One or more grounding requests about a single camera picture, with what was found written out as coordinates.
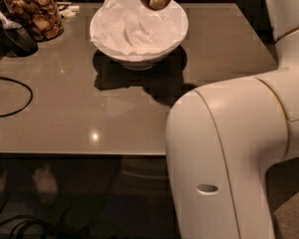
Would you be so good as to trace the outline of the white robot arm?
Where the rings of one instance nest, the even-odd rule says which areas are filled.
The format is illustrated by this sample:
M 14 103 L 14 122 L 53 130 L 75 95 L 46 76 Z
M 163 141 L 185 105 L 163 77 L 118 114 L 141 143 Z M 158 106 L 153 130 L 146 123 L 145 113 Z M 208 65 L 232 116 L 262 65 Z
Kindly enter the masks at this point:
M 166 162 L 182 239 L 275 239 L 265 175 L 299 157 L 299 0 L 266 0 L 275 71 L 196 88 L 172 107 Z

